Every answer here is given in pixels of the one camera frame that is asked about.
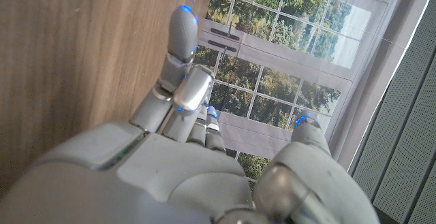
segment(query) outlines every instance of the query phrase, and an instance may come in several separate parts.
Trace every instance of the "perforated panel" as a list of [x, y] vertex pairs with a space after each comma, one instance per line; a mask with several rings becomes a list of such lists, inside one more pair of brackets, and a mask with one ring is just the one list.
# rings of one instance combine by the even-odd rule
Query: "perforated panel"
[[433, 165], [409, 223], [436, 223], [436, 163]]
[[430, 0], [375, 119], [353, 178], [373, 199], [435, 49], [436, 0]]
[[436, 61], [416, 98], [374, 205], [403, 223], [436, 150]]

